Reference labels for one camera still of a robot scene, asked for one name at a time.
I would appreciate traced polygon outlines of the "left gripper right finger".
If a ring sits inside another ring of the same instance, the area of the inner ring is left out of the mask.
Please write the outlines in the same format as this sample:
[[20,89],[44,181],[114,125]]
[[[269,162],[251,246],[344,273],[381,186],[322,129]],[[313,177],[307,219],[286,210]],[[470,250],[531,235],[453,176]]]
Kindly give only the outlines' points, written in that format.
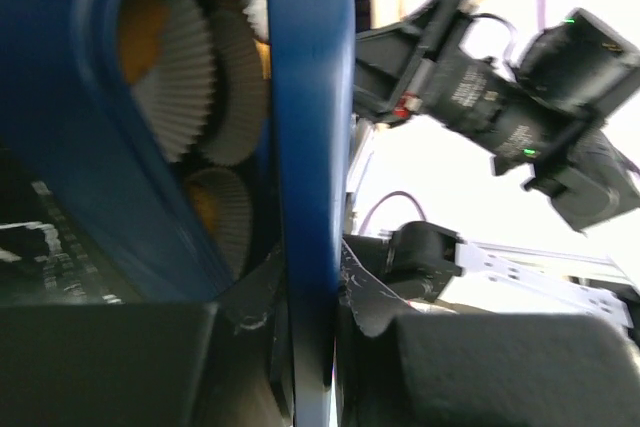
[[586,315],[426,314],[342,252],[342,426],[635,426],[639,373]]

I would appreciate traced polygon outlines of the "orange leaf cookie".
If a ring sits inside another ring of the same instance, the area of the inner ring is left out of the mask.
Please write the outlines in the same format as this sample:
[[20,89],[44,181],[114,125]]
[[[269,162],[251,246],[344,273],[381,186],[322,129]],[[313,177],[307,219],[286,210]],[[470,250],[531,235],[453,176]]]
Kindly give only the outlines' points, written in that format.
[[118,20],[118,53],[126,82],[133,85],[154,66],[168,17],[164,0],[123,0]]

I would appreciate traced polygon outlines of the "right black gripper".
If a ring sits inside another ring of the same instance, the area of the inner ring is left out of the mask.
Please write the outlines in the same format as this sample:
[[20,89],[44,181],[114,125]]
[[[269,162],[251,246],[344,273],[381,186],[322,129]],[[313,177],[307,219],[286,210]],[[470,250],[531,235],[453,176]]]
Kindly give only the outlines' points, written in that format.
[[428,0],[405,20],[356,36],[353,110],[373,123],[427,115],[494,156],[502,175],[557,159],[639,88],[639,49],[584,9],[543,30],[512,74],[461,47],[480,20],[463,0]]

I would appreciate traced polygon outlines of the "orange dotted round cookie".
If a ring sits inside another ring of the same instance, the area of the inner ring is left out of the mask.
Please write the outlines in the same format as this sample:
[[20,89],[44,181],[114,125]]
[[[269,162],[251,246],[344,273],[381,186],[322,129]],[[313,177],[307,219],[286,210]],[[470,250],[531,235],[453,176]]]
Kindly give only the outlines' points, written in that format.
[[186,183],[185,189],[206,231],[212,238],[216,238],[218,236],[220,217],[216,196],[211,193],[208,187],[200,183]]

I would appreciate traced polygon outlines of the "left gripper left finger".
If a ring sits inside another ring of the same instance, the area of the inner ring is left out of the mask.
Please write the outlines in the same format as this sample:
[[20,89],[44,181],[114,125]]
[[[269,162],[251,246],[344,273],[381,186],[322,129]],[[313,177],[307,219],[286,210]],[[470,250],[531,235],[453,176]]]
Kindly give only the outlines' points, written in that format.
[[283,426],[284,259],[215,302],[1,311],[5,426]]

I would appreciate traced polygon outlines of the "blue tin lid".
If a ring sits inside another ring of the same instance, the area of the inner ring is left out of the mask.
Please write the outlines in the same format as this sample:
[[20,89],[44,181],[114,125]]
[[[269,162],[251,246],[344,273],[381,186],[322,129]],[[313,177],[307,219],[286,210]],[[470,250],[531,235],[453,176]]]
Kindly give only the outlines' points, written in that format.
[[340,282],[354,0],[268,0],[294,423],[326,426]]

